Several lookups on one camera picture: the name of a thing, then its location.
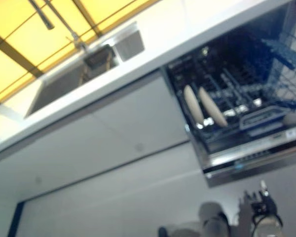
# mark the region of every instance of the dishwasher basket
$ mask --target dishwasher basket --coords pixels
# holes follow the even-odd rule
[[[167,67],[181,108],[192,132],[205,143],[231,136],[242,142],[283,129],[280,120],[296,110],[296,37],[257,37],[237,29],[197,48]],[[190,85],[202,86],[228,122],[218,126],[200,99],[204,123],[192,118],[183,97]]]

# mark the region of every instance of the cabinet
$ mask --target cabinet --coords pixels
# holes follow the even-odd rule
[[[186,140],[175,100],[152,73],[14,146],[0,161],[0,196],[24,200]]]

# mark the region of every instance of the cabinet door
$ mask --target cabinet door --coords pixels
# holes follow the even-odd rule
[[[145,76],[90,110],[128,141],[138,156],[187,140],[183,117],[160,72]]]

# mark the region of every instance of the white countertop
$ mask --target white countertop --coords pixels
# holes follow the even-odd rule
[[[24,115],[39,91],[40,80],[0,106],[0,151],[286,2],[289,0],[162,0],[156,3],[115,30],[136,21],[145,45],[144,52],[26,118]],[[43,77],[52,77],[51,72]],[[9,116],[3,113],[7,107]]]

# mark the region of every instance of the sink basin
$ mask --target sink basin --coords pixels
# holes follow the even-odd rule
[[[136,24],[126,27],[95,49],[83,54],[74,66],[71,65],[44,80],[27,116],[143,50],[144,45]]]

